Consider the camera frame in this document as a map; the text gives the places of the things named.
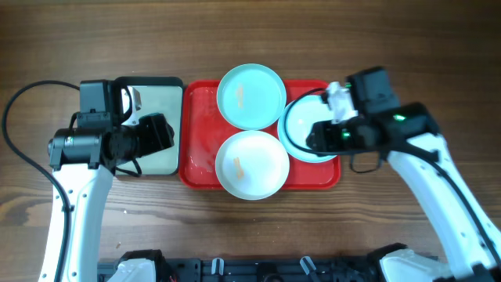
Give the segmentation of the white plate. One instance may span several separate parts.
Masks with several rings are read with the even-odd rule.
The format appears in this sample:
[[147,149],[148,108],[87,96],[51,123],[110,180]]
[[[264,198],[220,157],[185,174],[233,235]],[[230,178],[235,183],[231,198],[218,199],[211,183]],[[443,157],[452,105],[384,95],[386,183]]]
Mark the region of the white plate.
[[229,137],[215,158],[215,173],[234,197],[262,200],[278,192],[290,172],[283,144],[262,131],[243,131]]

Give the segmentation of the green plate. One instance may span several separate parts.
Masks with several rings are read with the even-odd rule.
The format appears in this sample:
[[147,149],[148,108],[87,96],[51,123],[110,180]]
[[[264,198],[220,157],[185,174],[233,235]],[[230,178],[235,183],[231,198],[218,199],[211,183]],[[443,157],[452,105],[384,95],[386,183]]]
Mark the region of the green plate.
[[232,126],[261,130],[279,119],[287,103],[287,91],[274,70],[246,63],[224,75],[217,88],[216,102],[220,114]]

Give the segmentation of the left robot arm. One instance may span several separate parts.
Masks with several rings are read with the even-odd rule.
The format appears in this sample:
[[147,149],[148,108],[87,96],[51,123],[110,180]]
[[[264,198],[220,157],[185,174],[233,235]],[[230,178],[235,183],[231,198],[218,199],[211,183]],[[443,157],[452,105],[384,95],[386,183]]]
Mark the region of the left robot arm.
[[148,114],[136,125],[122,125],[108,113],[78,114],[76,128],[56,132],[41,281],[96,280],[103,212],[117,166],[172,147],[173,135],[163,114]]

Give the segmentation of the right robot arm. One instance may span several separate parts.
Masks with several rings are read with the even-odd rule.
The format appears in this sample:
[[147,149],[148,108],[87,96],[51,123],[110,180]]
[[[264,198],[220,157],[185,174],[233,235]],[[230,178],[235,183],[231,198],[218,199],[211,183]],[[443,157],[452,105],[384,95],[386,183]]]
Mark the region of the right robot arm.
[[404,180],[438,235],[450,280],[498,281],[500,231],[454,165],[437,122],[421,103],[347,121],[317,121],[306,143],[314,154],[377,152]]

